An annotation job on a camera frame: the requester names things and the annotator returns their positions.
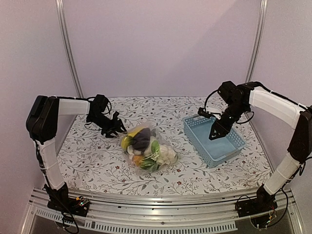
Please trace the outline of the clear zip top bag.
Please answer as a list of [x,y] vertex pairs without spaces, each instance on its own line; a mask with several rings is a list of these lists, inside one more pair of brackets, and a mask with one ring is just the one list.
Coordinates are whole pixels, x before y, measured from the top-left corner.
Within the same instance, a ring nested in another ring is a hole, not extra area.
[[[150,138],[149,146],[143,151],[135,150],[132,147],[132,144],[127,148],[126,151],[122,149],[125,160],[131,166],[133,166],[135,168],[137,174],[150,174],[150,173],[157,172],[166,166],[174,165],[175,163],[170,164],[170,165],[159,165],[159,164],[157,164],[156,158],[159,156],[160,145],[167,145],[167,146],[171,146],[172,148],[173,148],[173,146],[167,140],[165,140],[162,137],[162,135],[159,133],[159,131],[149,122],[142,123],[142,124],[132,128],[132,129],[128,130],[126,133],[122,133],[119,137],[119,141],[121,142],[122,138],[126,135],[134,137],[143,128],[149,128],[151,130],[151,138]],[[149,158],[153,159],[156,162],[156,164],[152,168],[150,168],[149,170],[140,169],[132,161],[134,156],[149,157]]]

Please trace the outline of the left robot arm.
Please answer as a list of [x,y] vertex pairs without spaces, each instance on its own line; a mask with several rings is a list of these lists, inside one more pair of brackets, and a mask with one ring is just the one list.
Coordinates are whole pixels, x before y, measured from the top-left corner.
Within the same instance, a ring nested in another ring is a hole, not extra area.
[[119,112],[111,118],[111,102],[97,94],[90,98],[37,96],[26,120],[26,129],[34,141],[36,158],[45,179],[48,195],[55,195],[53,203],[63,212],[69,211],[73,204],[68,197],[68,187],[64,181],[56,153],[56,134],[59,116],[86,116],[87,123],[94,123],[106,138],[114,138],[126,132]]

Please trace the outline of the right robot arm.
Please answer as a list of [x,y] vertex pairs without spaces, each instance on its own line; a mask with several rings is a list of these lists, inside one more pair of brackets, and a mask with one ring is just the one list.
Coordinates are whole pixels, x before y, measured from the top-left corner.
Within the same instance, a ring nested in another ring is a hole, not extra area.
[[[310,106],[312,104],[312,82],[310,80],[273,80],[264,81],[266,87],[278,92],[296,102]],[[291,141],[293,130],[288,124],[278,120],[273,115],[258,108],[252,120],[256,133],[259,134],[269,161],[276,169],[278,163],[286,155],[286,149]],[[312,207],[312,161],[308,160],[302,176],[296,176],[290,183],[294,199],[301,210]]]

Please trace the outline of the yellow fake bell pepper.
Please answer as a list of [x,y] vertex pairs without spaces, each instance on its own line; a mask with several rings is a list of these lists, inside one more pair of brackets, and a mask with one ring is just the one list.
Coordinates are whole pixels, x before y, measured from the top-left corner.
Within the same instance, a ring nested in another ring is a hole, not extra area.
[[131,145],[133,137],[126,135],[122,138],[120,145],[123,150],[127,150],[127,148]]

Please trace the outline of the purple fake eggplant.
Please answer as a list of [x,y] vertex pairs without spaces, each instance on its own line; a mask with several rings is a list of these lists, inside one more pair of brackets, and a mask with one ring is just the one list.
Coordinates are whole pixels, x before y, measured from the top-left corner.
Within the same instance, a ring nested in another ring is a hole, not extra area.
[[143,151],[150,144],[151,130],[149,128],[143,128],[132,139],[132,147],[135,150]]

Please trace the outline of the orange green fake fruit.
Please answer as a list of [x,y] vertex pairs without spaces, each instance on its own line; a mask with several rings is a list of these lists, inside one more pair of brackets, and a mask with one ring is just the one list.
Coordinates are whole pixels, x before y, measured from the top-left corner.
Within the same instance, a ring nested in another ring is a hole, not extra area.
[[156,164],[153,159],[144,156],[134,156],[132,161],[137,167],[143,170],[149,170]]

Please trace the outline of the white fake cauliflower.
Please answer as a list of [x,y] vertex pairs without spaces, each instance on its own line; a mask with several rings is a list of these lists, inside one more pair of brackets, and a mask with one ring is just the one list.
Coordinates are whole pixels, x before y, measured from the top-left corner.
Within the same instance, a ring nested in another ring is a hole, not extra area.
[[171,146],[160,145],[159,156],[156,158],[157,164],[170,165],[176,163],[177,160],[177,153]]

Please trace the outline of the light blue plastic basket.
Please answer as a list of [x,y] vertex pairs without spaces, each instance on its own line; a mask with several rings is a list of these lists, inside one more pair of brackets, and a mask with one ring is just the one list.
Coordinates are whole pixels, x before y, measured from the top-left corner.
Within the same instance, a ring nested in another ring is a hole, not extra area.
[[209,168],[239,155],[246,146],[243,138],[233,129],[225,137],[210,140],[209,134],[214,121],[214,117],[199,115],[183,119],[185,135]]

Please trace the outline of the aluminium rail frame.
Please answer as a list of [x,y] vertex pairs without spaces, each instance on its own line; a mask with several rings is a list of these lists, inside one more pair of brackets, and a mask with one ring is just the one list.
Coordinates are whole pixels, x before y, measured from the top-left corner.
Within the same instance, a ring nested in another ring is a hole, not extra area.
[[291,190],[276,195],[273,227],[258,229],[239,217],[237,201],[255,189],[215,194],[143,196],[71,190],[90,199],[87,216],[76,218],[82,234],[303,234],[304,225]]

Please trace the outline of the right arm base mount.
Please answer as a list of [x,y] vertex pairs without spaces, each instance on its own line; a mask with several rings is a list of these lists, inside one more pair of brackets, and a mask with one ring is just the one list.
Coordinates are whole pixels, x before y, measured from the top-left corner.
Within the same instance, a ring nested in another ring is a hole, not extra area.
[[277,202],[275,199],[269,201],[269,203],[260,203],[257,198],[250,198],[247,195],[241,195],[236,203],[235,210],[239,217],[257,215],[260,213],[273,211],[277,208]]

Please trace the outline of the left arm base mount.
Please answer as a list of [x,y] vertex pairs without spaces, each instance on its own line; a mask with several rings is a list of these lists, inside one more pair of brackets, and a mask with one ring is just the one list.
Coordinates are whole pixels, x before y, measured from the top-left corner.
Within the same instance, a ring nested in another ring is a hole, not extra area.
[[56,211],[71,213],[86,217],[89,211],[90,199],[79,196],[76,198],[60,197],[56,195],[50,196],[47,207]]

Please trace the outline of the right aluminium corner post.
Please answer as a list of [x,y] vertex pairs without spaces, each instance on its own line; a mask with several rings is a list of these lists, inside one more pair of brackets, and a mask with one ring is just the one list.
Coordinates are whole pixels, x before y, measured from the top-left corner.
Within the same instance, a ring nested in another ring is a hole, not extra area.
[[252,49],[252,55],[251,55],[248,69],[247,69],[245,82],[250,82],[253,77],[254,69],[256,66],[256,62],[257,62],[257,57],[258,57],[259,50],[260,50],[262,35],[263,35],[264,27],[265,27],[267,7],[268,7],[268,0],[261,0],[258,23],[256,27],[256,34],[255,34],[255,39],[254,39],[253,49]]

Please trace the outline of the aluminium corner post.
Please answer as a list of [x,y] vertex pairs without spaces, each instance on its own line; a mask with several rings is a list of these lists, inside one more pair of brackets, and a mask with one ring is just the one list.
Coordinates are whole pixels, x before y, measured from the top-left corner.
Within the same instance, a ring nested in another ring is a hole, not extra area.
[[66,23],[66,17],[65,17],[65,9],[64,9],[64,3],[62,0],[56,0],[56,10],[57,10],[57,15],[58,15],[58,21],[59,21],[59,27],[60,27],[60,32],[61,32],[61,37],[63,40],[63,45],[64,45],[64,50],[65,54],[68,60],[68,65],[70,69],[70,73],[72,76],[72,80],[74,83],[74,87],[76,90],[76,93],[79,98],[83,98],[83,90],[82,86],[78,77],[78,72],[72,52],[72,47],[70,43],[70,37],[67,29],[67,23]]
[[252,49],[252,55],[251,55],[248,69],[247,69],[245,82],[250,82],[253,77],[254,69],[256,66],[256,62],[257,62],[257,57],[258,57],[259,50],[260,50],[262,35],[263,35],[264,27],[265,27],[267,7],[268,7],[268,0],[261,0],[258,23],[256,27],[256,34],[255,34],[255,39],[254,39],[253,49]]

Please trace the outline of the left aluminium corner post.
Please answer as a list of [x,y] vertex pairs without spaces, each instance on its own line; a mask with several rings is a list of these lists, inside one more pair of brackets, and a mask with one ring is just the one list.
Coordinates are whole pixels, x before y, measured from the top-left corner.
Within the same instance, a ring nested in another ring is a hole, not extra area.
[[59,21],[59,27],[60,27],[60,32],[61,32],[61,37],[63,40],[63,45],[64,45],[64,50],[65,54],[68,60],[68,65],[70,69],[70,73],[72,76],[72,80],[74,83],[74,87],[76,90],[76,93],[79,98],[83,98],[83,90],[82,86],[78,77],[78,72],[72,52],[72,47],[70,43],[70,37],[67,29],[67,23],[66,23],[66,17],[65,17],[65,9],[64,9],[64,3],[62,0],[56,0],[56,10],[57,10],[57,15],[58,15],[58,21]]

